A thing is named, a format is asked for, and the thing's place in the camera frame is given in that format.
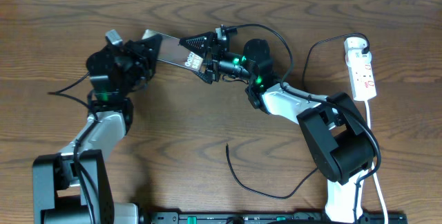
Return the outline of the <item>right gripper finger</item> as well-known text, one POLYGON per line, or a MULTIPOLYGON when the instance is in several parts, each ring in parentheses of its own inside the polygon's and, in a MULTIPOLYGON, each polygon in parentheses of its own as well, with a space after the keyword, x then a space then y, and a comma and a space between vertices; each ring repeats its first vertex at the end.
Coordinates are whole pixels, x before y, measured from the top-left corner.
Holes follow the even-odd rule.
POLYGON ((205 32, 191 37, 183 37, 179 45, 201 58, 205 58, 213 43, 214 32, 205 32))
POLYGON ((213 71, 210 69, 205 69, 204 71, 194 71, 193 72, 197 77, 199 77, 204 83, 212 84, 213 83, 213 71))

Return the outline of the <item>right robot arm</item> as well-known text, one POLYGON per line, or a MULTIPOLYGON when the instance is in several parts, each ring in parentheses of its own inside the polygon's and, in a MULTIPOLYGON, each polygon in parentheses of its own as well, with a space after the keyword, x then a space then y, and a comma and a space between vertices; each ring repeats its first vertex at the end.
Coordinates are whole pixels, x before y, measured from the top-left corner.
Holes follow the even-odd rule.
POLYGON ((204 59, 205 72, 197 76, 210 84, 226 75, 246 81, 251 105, 299 125, 316 168, 327 179, 328 220, 360 223, 362 186, 381 165, 381 151, 368 123, 346 93, 312 95, 291 87, 273 70, 270 47, 251 39, 242 54, 230 51, 235 27, 185 37, 179 44, 204 59))

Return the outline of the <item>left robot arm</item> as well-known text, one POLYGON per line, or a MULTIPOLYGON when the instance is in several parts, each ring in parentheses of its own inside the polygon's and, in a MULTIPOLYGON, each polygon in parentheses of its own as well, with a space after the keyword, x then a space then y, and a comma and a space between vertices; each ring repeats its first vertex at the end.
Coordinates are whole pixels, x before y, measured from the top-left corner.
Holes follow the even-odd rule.
POLYGON ((86 61, 93 88, 86 125, 58 152, 32 164, 35 223, 147 223, 136 203, 116 203, 105 161, 133 123, 129 93, 154 76, 162 37, 123 42, 115 30, 86 61))

